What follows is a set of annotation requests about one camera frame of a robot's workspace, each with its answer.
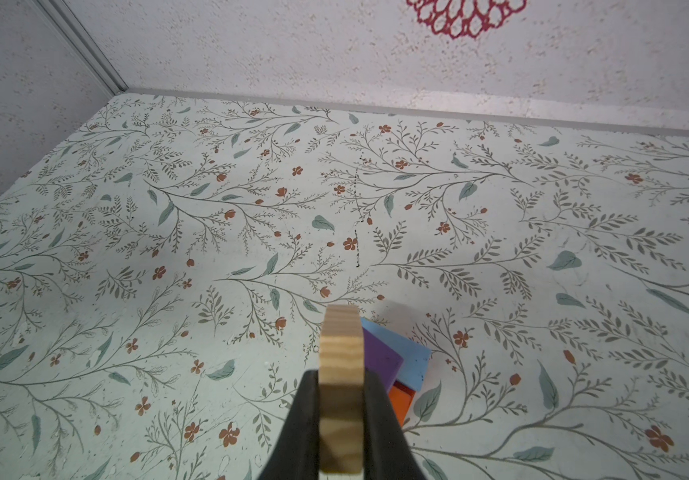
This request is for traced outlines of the orange wood rectangular block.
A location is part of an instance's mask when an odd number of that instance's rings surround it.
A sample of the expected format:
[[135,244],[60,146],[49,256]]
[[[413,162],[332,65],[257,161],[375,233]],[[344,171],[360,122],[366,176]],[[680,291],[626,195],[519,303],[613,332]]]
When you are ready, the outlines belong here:
[[393,384],[388,393],[394,414],[400,426],[403,426],[406,422],[415,395],[415,390],[398,381]]

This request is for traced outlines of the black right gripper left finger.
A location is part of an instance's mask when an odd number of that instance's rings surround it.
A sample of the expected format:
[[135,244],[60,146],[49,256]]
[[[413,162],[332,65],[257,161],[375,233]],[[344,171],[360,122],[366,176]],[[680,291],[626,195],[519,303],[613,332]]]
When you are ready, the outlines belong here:
[[318,480],[320,393],[318,370],[304,372],[280,437],[258,480]]

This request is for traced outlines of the purple wood cube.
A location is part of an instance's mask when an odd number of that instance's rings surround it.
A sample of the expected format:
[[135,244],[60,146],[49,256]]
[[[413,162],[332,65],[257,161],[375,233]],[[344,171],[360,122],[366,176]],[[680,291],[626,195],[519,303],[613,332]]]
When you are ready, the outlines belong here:
[[391,334],[366,324],[363,324],[363,330],[366,370],[376,373],[384,390],[389,392],[398,379],[404,358]]

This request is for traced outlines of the light blue wood block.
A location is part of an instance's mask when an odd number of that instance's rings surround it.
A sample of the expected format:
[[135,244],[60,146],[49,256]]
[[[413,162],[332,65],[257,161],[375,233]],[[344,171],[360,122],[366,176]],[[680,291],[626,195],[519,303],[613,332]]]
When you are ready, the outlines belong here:
[[421,391],[431,359],[431,350],[367,318],[363,317],[361,321],[362,326],[366,324],[368,327],[376,327],[378,330],[392,335],[396,348],[398,348],[404,358],[403,367],[396,381],[401,382],[416,392]]

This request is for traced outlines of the natural wood triangle block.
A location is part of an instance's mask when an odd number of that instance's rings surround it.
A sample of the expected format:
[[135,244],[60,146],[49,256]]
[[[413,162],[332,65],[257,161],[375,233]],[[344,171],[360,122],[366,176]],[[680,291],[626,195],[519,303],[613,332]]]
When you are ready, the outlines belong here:
[[320,471],[359,474],[364,466],[365,342],[360,310],[326,308],[320,332]]

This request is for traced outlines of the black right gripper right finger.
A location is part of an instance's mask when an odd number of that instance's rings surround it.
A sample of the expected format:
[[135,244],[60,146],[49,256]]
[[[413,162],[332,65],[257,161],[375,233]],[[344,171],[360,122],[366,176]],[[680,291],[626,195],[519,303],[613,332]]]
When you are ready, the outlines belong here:
[[402,432],[388,393],[375,372],[364,383],[364,478],[425,480]]

